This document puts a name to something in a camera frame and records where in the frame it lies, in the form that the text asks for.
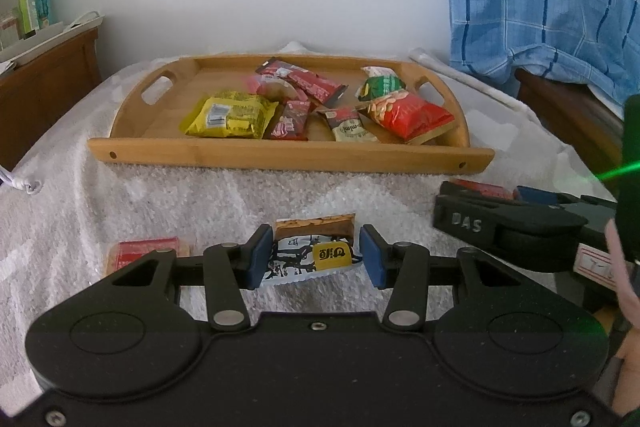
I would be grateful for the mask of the right hand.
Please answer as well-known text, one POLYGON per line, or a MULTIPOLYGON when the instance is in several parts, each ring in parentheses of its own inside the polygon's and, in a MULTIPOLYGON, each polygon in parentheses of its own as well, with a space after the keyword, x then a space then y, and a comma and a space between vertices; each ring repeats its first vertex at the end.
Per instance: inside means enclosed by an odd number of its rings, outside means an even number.
POLYGON ((614 220, 605 225, 604 235, 611 256, 613 280, 620 311, 630 323, 615 358, 622 361, 614 391, 612 409, 620 415, 639 407, 639 296, 632 287, 626 267, 622 243, 614 220))

